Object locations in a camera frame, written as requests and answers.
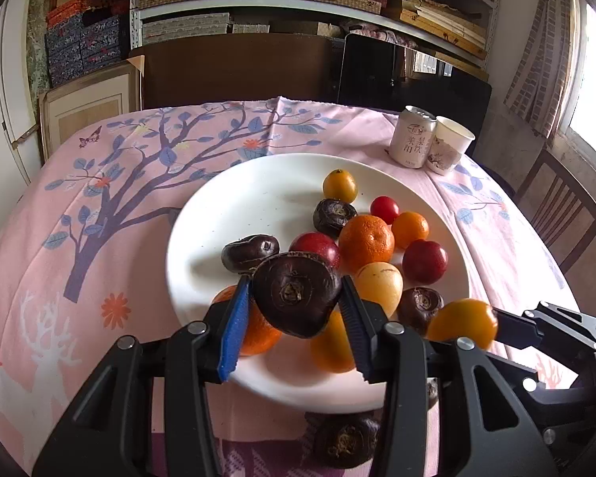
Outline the orange fruit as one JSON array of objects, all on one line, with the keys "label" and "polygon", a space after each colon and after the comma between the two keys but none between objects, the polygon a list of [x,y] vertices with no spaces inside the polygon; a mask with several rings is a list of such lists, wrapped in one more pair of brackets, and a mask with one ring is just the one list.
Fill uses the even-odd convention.
[{"label": "orange fruit", "polygon": [[486,302],[464,298],[444,305],[431,319],[425,338],[451,341],[467,337],[482,350],[492,346],[498,331],[498,320]]},{"label": "orange fruit", "polygon": [[343,318],[335,309],[323,330],[309,341],[310,355],[316,367],[324,372],[343,374],[355,368],[355,361]]}]

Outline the dark water chestnut back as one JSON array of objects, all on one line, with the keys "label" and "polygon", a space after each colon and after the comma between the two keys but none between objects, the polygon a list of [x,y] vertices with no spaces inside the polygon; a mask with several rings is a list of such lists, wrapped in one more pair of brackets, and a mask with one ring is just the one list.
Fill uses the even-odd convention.
[{"label": "dark water chestnut back", "polygon": [[397,308],[399,322],[425,336],[428,325],[445,305],[442,296],[430,287],[410,287],[401,294]]}]

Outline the dark water chestnut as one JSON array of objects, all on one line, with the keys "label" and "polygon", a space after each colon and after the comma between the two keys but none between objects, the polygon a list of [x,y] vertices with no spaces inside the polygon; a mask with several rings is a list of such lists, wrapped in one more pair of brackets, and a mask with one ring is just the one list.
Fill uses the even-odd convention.
[{"label": "dark water chestnut", "polygon": [[430,287],[410,287],[401,294],[397,308],[399,322],[425,336],[428,325],[445,305],[442,296]]},{"label": "dark water chestnut", "polygon": [[309,457],[319,465],[356,468],[375,455],[380,423],[372,413],[307,415]]},{"label": "dark water chestnut", "polygon": [[266,258],[254,271],[250,294],[271,326],[312,338],[338,304],[341,279],[319,255],[290,251]]}]

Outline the yellow-brown passion fruit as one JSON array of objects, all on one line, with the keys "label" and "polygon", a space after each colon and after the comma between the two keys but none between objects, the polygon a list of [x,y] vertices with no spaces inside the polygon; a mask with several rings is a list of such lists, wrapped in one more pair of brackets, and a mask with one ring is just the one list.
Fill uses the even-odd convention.
[{"label": "yellow-brown passion fruit", "polygon": [[393,316],[404,290],[404,278],[394,265],[386,262],[367,264],[356,272],[353,280],[360,298],[380,305],[388,318]]}]

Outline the wooden chair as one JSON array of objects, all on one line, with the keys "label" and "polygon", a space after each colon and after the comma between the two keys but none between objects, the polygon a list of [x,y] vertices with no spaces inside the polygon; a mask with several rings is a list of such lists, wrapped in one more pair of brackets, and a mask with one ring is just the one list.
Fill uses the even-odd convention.
[{"label": "wooden chair", "polygon": [[537,155],[513,197],[517,205],[525,198],[540,169],[544,167],[548,167],[553,172],[553,179],[530,221],[544,245],[551,248],[581,215],[581,212],[586,211],[592,218],[581,238],[559,264],[561,272],[565,275],[596,238],[596,199],[562,164],[562,161],[547,149],[543,149]]}]

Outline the red plum right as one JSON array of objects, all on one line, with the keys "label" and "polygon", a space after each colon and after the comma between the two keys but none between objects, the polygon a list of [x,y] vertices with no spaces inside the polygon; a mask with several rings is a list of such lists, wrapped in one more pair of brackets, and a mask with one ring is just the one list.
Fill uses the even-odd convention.
[{"label": "red plum right", "polygon": [[414,240],[404,251],[402,269],[411,281],[423,284],[437,282],[448,267],[448,254],[438,243],[429,240]]}]

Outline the red plum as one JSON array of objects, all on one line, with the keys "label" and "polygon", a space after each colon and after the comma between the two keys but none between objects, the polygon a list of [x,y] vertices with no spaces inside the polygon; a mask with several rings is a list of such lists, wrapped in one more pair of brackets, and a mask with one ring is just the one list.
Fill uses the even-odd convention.
[{"label": "red plum", "polygon": [[429,240],[414,240],[404,251],[402,269],[411,281],[423,284],[437,282],[448,267],[448,254],[438,243]]},{"label": "red plum", "polygon": [[309,231],[299,235],[292,240],[289,250],[313,253],[322,257],[331,268],[340,267],[339,246],[333,239],[319,231]]}]

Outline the small orange kumquat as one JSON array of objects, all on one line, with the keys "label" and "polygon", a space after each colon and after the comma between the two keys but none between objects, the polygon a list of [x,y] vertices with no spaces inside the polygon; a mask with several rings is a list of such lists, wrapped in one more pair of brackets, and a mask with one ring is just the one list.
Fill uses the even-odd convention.
[{"label": "small orange kumquat", "polygon": [[422,214],[405,211],[393,220],[391,225],[396,246],[407,250],[408,246],[416,240],[426,240],[430,234],[430,225]]}]

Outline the mandarin with green stem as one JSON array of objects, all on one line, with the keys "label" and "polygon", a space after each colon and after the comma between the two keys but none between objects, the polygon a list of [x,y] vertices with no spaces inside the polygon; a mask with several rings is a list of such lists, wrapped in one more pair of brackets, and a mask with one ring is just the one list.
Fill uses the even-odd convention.
[{"label": "mandarin with green stem", "polygon": [[228,348],[241,340],[240,357],[255,357],[273,348],[282,337],[260,312],[251,292],[248,292],[248,304],[236,305],[236,313],[230,316],[224,329],[223,340]]}]

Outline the large mandarin centre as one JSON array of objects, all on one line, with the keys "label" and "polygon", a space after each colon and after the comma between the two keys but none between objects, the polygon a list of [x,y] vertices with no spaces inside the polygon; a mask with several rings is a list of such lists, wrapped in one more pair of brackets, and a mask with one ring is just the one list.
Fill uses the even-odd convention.
[{"label": "large mandarin centre", "polygon": [[395,237],[389,225],[371,214],[356,215],[342,228],[338,239],[341,268],[358,272],[370,263],[388,263],[395,251]]}]

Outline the small red tomato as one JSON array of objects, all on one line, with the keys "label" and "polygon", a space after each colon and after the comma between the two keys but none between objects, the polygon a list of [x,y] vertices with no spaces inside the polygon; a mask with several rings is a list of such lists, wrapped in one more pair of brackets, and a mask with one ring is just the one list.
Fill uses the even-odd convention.
[{"label": "small red tomato", "polygon": [[370,205],[370,214],[391,225],[401,214],[399,205],[389,196],[379,196]]}]

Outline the white paper cup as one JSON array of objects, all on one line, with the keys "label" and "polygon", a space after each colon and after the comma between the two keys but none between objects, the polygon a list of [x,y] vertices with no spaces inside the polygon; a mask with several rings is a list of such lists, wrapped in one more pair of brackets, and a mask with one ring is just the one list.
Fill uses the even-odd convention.
[{"label": "white paper cup", "polygon": [[446,176],[461,161],[462,155],[475,139],[469,129],[451,118],[437,117],[426,167],[440,176]]}]

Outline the dark chestnut plate front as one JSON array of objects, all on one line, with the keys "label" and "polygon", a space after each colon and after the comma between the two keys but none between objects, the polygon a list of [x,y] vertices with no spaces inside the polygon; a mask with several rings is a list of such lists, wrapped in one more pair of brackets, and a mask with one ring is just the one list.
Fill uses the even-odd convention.
[{"label": "dark chestnut plate front", "polygon": [[266,258],[280,253],[277,238],[257,234],[226,244],[221,250],[221,263],[233,273],[249,273]]}]

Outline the white drink can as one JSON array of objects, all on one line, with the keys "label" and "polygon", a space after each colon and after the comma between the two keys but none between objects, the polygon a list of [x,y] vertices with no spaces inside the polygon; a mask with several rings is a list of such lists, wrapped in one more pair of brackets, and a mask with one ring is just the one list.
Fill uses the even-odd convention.
[{"label": "white drink can", "polygon": [[414,106],[406,106],[399,114],[387,152],[406,168],[421,168],[435,135],[436,117]]}]

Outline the dark chestnut on plate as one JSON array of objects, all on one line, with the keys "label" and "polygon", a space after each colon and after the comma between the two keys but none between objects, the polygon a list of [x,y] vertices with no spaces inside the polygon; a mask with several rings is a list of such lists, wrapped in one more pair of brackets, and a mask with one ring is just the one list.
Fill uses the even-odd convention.
[{"label": "dark chestnut on plate", "polygon": [[320,233],[337,240],[348,221],[356,217],[356,209],[339,199],[322,199],[314,209],[312,222]]}]

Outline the red plum left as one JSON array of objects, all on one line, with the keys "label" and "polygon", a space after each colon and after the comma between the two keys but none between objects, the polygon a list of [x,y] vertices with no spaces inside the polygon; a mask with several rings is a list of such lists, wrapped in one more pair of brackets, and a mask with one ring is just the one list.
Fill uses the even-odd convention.
[{"label": "red plum left", "polygon": [[319,231],[309,231],[299,235],[292,240],[289,250],[313,253],[322,257],[331,268],[340,267],[339,246],[333,239]]}]

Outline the small yellow-green citrus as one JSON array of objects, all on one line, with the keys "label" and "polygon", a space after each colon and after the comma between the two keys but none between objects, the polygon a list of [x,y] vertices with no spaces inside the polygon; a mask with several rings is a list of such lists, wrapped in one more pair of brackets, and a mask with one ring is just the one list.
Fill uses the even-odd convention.
[{"label": "small yellow-green citrus", "polygon": [[352,173],[337,168],[323,181],[323,195],[328,199],[337,199],[346,204],[352,204],[358,194],[357,184]]}]

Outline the checked curtain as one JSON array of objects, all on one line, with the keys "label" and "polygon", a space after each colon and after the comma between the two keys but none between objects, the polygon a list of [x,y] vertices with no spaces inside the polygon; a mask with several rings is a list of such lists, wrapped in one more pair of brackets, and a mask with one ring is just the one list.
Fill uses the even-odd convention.
[{"label": "checked curtain", "polygon": [[545,139],[561,124],[580,48],[579,0],[538,0],[504,105]]}]

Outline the white oval plate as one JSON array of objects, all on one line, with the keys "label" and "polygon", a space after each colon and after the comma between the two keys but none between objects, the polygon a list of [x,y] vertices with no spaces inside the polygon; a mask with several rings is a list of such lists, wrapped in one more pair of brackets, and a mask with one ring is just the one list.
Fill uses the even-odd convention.
[{"label": "white oval plate", "polygon": [[[165,273],[180,324],[205,316],[215,295],[236,282],[221,264],[225,244],[253,234],[272,235],[288,248],[312,227],[312,213],[322,198],[325,176],[336,168],[354,176],[360,194],[354,202],[368,211],[378,196],[389,196],[404,211],[416,211],[430,225],[430,237],[448,253],[448,269],[435,289],[451,302],[472,293],[464,248],[442,214],[442,203],[423,170],[398,169],[390,163],[370,167],[341,157],[277,154],[236,165],[200,187],[172,229]],[[317,368],[306,341],[284,336],[269,352],[242,357],[231,381],[248,390],[304,411],[324,413],[377,409],[384,384],[369,384],[356,370],[330,374]]]}]

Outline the black monitor panel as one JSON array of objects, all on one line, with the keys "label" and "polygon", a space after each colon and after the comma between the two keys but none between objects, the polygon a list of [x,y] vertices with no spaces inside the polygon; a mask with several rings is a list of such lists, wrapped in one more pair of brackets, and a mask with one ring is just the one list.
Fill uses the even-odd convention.
[{"label": "black monitor panel", "polygon": [[338,101],[343,105],[401,112],[421,108],[478,135],[491,85],[434,56],[360,35],[344,40]]}]

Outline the framed picture leaning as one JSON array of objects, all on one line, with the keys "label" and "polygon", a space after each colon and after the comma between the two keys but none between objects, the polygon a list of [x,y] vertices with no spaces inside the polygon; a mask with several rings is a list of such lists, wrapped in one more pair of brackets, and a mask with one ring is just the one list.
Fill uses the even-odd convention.
[{"label": "framed picture leaning", "polygon": [[144,56],[95,70],[38,97],[43,161],[75,132],[143,106]]}]

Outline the metal shelving unit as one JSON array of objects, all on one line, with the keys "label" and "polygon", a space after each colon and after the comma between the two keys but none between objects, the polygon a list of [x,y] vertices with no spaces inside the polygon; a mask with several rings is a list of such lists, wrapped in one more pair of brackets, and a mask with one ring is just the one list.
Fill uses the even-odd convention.
[{"label": "metal shelving unit", "polygon": [[144,21],[192,11],[215,12],[219,9],[233,10],[236,8],[284,9],[354,19],[354,21],[399,32],[412,39],[431,44],[435,50],[441,50],[455,58],[460,58],[475,67],[483,69],[488,65],[488,53],[484,48],[477,47],[472,41],[456,35],[446,27],[440,29],[437,24],[433,23],[425,26],[421,16],[413,15],[410,11],[404,14],[404,18],[401,18],[401,14],[398,13],[393,19],[349,6],[339,6],[334,3],[334,0],[185,0],[147,9],[139,8],[139,0],[130,0],[131,47],[137,48],[143,45]]}]

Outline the dark wooden board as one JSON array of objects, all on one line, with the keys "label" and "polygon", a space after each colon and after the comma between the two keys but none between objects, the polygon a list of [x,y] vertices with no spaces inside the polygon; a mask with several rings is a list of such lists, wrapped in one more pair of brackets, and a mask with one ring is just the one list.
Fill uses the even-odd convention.
[{"label": "dark wooden board", "polygon": [[132,50],[145,60],[146,109],[283,96],[335,102],[343,41],[291,33],[175,39]]}]

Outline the blue patterned boxes stack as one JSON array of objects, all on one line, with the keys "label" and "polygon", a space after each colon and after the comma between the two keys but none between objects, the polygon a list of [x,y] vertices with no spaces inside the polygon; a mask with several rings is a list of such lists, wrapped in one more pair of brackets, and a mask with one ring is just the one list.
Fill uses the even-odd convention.
[{"label": "blue patterned boxes stack", "polygon": [[74,15],[45,34],[47,68],[52,87],[120,62],[124,32],[117,15],[91,25]]}]

